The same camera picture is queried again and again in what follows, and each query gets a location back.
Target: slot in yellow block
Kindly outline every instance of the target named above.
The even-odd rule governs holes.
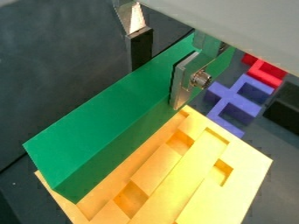
[[[242,222],[272,160],[184,107],[75,205],[75,224]]]

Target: toy block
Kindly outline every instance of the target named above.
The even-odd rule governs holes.
[[[242,223],[270,164],[242,142],[230,143],[175,223]],[[224,183],[213,172],[223,175]]]
[[[169,143],[175,137],[179,145],[188,145],[183,155]],[[73,224],[238,224],[271,162],[205,116],[184,107],[79,204],[49,188],[40,172],[36,175]],[[85,212],[88,207],[96,211],[89,217],[81,205]]]
[[[266,83],[270,87],[278,88],[283,82],[287,72],[259,59],[247,70],[247,74],[256,80]]]
[[[235,127],[220,115],[227,114],[248,125],[262,109],[255,102],[264,103],[272,92],[274,89],[270,86],[246,74],[240,76],[231,88],[226,88],[217,82],[213,82],[204,95],[204,101],[216,103],[216,106],[207,114],[207,117],[242,138],[244,131]]]
[[[280,87],[263,116],[299,135],[299,86],[286,82]]]
[[[168,105],[173,64],[192,51],[189,35],[23,145],[51,189],[73,203],[175,115]],[[234,51],[207,68],[213,78]]]
[[[244,53],[244,56],[243,56],[243,58],[242,58],[240,61],[242,61],[244,64],[252,66],[252,65],[256,63],[258,58],[256,58],[255,56],[250,55],[248,53]]]
[[[125,213],[121,211],[113,200],[111,200],[105,204],[97,215],[91,220],[91,223],[127,224],[128,222],[129,218],[127,217]]]
[[[131,180],[147,196],[153,193],[180,159],[180,154],[167,144],[163,144],[139,168]]]

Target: metal clamp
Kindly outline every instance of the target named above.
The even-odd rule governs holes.
[[[193,42],[200,52],[192,52],[173,66],[169,104],[177,110],[191,99],[193,88],[204,89],[211,84],[205,72],[209,63],[227,50],[228,45],[201,32],[195,32]]]

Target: black object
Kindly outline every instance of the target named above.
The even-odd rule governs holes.
[[[129,70],[135,71],[152,58],[153,29],[148,26],[125,36]]]
[[[282,127],[299,135],[299,87],[286,82],[280,87],[270,106],[266,109],[264,117]]]

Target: dark gray surface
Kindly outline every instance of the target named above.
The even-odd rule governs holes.
[[[191,29],[144,8],[153,54]],[[21,144],[127,75],[111,1],[21,0],[0,8],[0,171]]]
[[[240,63],[243,52],[236,51],[228,70],[219,76],[228,88],[239,76],[248,70]],[[287,75],[286,81],[299,83],[299,79]],[[191,102],[204,115],[211,105],[203,101],[201,91]],[[263,117],[266,105],[248,126],[242,126],[246,135],[242,139],[274,159],[270,172],[248,209],[243,224],[298,224],[299,223],[299,136]]]

